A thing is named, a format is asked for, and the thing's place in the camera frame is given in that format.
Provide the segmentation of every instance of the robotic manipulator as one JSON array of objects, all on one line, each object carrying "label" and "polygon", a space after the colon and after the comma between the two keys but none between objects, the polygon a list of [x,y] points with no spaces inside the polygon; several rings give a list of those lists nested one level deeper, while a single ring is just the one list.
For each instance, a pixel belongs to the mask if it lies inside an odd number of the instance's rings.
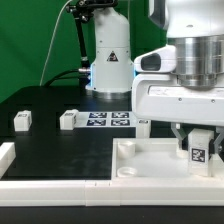
[{"label": "robotic manipulator", "polygon": [[[114,10],[117,4],[117,0],[79,0],[75,5],[69,4],[67,7],[76,23],[83,73],[89,73],[89,78],[83,82],[86,91],[106,99],[129,97],[134,79],[129,22]],[[95,24],[96,58],[90,65],[81,24],[88,23],[92,17]]]},{"label": "robotic manipulator", "polygon": [[224,0],[149,0],[149,18],[167,30],[167,45],[135,59],[132,109],[140,119],[215,126],[195,129],[189,149],[222,151],[224,138]]}]

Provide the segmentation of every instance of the black table surface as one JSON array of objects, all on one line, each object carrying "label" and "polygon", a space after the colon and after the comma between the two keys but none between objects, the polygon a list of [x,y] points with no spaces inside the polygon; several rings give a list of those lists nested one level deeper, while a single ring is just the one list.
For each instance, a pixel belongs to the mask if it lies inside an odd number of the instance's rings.
[{"label": "black table surface", "polygon": [[[0,104],[0,142],[16,145],[16,159],[2,181],[110,179],[113,138],[133,138],[134,128],[78,128],[61,131],[65,110],[131,111],[130,100],[81,96],[74,87],[27,87]],[[18,111],[32,112],[29,132],[15,132]],[[172,137],[169,125],[155,124],[154,137]],[[0,223],[218,223],[224,207],[1,207]]]}]

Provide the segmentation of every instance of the metal bracket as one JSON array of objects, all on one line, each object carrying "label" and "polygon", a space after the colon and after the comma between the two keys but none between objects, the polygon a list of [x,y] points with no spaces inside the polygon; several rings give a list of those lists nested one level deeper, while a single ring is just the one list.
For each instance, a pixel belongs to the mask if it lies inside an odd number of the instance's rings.
[{"label": "metal bracket", "polygon": [[224,128],[216,127],[216,132],[219,133],[218,137],[214,141],[215,153],[219,154],[222,151],[222,141],[224,139]]},{"label": "metal bracket", "polygon": [[187,137],[184,129],[180,123],[171,123],[171,130],[173,131],[176,138],[179,140],[179,148],[182,149],[182,141]]}]

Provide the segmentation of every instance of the warning label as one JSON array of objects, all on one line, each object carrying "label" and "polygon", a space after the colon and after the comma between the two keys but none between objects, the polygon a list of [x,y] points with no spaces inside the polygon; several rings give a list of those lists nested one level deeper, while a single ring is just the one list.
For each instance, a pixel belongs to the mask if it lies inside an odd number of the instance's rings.
[{"label": "warning label", "polygon": [[109,58],[107,59],[107,61],[111,61],[111,62],[117,62],[118,61],[117,56],[114,53],[114,51],[111,52],[111,54],[110,54]]}]

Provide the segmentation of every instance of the green backdrop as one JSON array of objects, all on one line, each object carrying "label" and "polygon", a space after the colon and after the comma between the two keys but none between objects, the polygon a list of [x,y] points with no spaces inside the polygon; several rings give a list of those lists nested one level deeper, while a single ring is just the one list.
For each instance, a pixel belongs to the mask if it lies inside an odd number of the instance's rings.
[{"label": "green backdrop", "polygon": [[[0,102],[25,86],[39,85],[57,16],[67,0],[1,0],[0,3]],[[130,1],[132,59],[165,44],[165,33],[148,19],[148,0]],[[127,16],[128,1],[116,10]],[[95,57],[94,24],[84,25],[88,55]],[[72,15],[63,13],[44,82],[80,66]]]}]

